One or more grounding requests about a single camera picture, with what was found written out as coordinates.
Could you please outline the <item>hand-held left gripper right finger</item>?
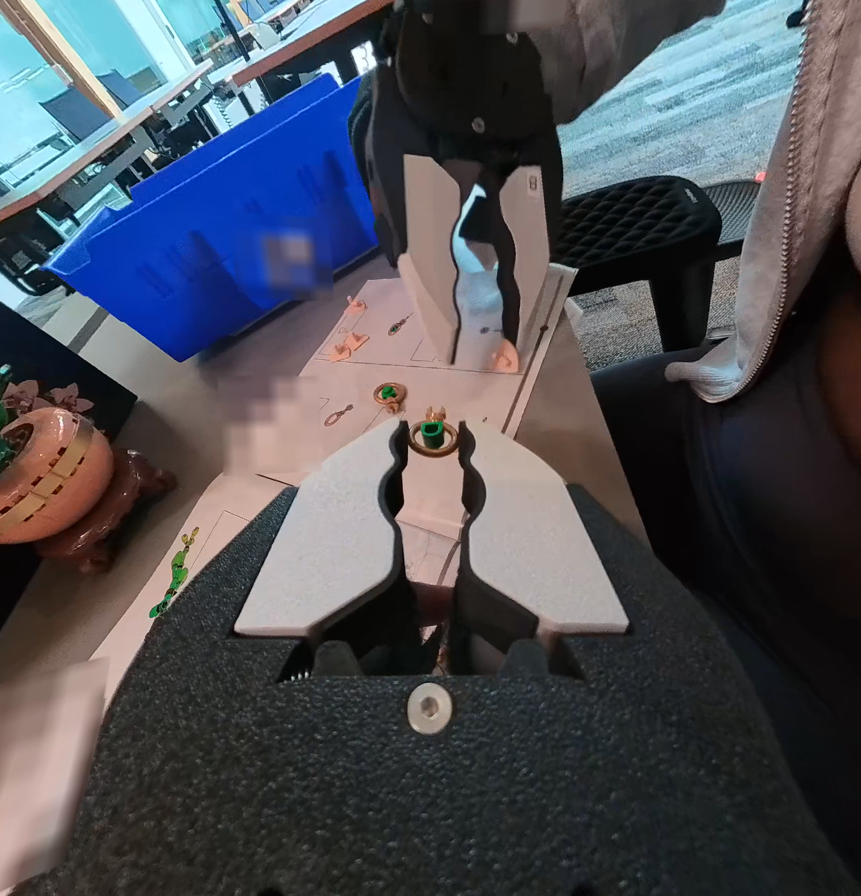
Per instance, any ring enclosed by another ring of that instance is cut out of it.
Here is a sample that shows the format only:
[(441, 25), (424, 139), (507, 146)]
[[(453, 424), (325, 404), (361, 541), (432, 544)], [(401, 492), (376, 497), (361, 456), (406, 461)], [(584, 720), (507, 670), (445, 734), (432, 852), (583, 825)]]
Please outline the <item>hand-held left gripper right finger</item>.
[(569, 489), (481, 420), (459, 425), (462, 504), (453, 619), (480, 637), (622, 635), (629, 619)]

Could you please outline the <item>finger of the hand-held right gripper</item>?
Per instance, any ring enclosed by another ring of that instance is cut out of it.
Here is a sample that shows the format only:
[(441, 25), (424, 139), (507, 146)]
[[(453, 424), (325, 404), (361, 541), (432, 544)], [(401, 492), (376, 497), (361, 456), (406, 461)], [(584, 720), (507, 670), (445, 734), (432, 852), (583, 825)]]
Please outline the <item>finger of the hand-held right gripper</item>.
[(549, 235), (541, 167), (516, 168), (492, 198), (492, 245), (502, 299), (497, 354), (523, 354), (549, 269)]
[(432, 158), (403, 157), (406, 250), (398, 270), (436, 358), (456, 362), (461, 317), (452, 238), (461, 213), (458, 182)]

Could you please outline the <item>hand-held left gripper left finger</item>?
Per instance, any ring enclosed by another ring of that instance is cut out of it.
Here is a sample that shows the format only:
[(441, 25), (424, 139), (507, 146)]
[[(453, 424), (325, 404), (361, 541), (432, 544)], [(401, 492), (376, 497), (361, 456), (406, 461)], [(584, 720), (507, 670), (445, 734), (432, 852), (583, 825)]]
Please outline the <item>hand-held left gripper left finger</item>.
[(234, 633), (323, 636), (404, 577), (402, 472), (409, 429), (389, 419), (327, 457), (303, 481)]

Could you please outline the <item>person's right forearm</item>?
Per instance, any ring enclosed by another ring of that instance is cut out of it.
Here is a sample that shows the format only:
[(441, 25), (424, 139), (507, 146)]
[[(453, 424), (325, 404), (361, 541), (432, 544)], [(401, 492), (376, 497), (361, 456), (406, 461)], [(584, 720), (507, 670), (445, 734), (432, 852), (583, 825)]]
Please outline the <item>person's right forearm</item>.
[(574, 122), (660, 44), (722, 13), (724, 1), (573, 1), (555, 28), (529, 36), (556, 126)]

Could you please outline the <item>background office desk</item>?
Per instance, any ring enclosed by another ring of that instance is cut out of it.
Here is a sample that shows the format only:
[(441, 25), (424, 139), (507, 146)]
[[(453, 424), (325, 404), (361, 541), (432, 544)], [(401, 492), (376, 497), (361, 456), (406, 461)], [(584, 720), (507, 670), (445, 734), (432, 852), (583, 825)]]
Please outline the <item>background office desk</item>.
[(302, 74), (333, 64), (341, 83), (359, 76), (353, 50), (378, 38), (393, 1), (316, 3), (283, 31), (284, 40), (219, 75), (241, 88), (269, 73)]
[(145, 121), (159, 115), (172, 100), (195, 85), (212, 68), (211, 60), (204, 61), (176, 81), (145, 95), (123, 110), (119, 118), (112, 119), (57, 160), (49, 162), (20, 186), (1, 196), (0, 223), (39, 205), (50, 196), (63, 196), (64, 186), (68, 185), (74, 176), (100, 160), (125, 137), (131, 136), (135, 139), (133, 145), (135, 152), (127, 153), (122, 160), (130, 164), (139, 158), (146, 149), (153, 146), (153, 142), (143, 129)]

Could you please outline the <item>instruction booklet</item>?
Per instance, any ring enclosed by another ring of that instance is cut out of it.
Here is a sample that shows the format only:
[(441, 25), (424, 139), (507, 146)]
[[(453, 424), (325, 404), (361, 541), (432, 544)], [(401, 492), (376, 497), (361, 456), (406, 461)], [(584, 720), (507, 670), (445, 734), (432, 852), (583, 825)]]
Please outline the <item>instruction booklet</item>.
[[(283, 488), (298, 486), (324, 459), (392, 418), (373, 393), (405, 386), (398, 417), (414, 424), (425, 409), (442, 408), (456, 427), (482, 420), (514, 436), (524, 415), (567, 298), (574, 271), (552, 265), (540, 295), (535, 329), (518, 374), (485, 368), (493, 353), (492, 308), (469, 308), (467, 360), (436, 360), (406, 288), (380, 259), (335, 284), (332, 295), (296, 305), (211, 359), (192, 368), (205, 392), (199, 402), (174, 396), (168, 409), (197, 410), (197, 447), (218, 447), (223, 471), (201, 488), (179, 534), (194, 536), (183, 561), (187, 581), (221, 551)], [(364, 301), (347, 315), (347, 296)], [(328, 351), (350, 332), (369, 335), (345, 361)]]

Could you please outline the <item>black mesh office chair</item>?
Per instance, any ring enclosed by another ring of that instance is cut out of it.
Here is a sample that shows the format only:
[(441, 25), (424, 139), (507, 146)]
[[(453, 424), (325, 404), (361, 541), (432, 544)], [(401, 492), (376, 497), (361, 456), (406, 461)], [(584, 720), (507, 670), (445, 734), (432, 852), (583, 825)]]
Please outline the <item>black mesh office chair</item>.
[(754, 179), (723, 181), (702, 187), (721, 216), (718, 248), (743, 244), (760, 188), (761, 182)]

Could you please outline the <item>blue plastic bin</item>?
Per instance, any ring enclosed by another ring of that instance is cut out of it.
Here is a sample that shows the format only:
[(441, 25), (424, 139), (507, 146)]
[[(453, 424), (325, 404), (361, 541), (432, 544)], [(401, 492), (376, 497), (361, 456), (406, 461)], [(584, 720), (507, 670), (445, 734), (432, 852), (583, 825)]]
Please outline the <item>blue plastic bin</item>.
[(132, 189), (45, 269), (177, 362), (313, 297), (377, 252), (347, 120), (322, 75)]

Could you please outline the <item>pink brick flower pot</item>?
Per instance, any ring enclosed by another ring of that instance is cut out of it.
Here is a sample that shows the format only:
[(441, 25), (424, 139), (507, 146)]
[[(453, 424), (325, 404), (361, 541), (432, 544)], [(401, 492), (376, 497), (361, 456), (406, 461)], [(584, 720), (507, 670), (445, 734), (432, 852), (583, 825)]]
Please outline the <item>pink brick flower pot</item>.
[(36, 542), (65, 531), (95, 506), (111, 482), (111, 445), (77, 413), (34, 409), (0, 434), (28, 436), (0, 473), (0, 545)]

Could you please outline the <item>black cardboard box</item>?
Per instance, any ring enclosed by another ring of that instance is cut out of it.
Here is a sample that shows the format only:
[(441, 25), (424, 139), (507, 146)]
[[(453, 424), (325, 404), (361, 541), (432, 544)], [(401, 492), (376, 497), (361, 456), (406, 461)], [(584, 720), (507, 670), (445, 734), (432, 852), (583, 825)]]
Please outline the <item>black cardboard box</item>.
[(109, 442), (129, 420), (137, 396), (0, 301), (0, 366), (12, 369), (11, 383), (36, 380), (41, 392), (78, 386), (78, 397), (93, 402), (84, 412)]

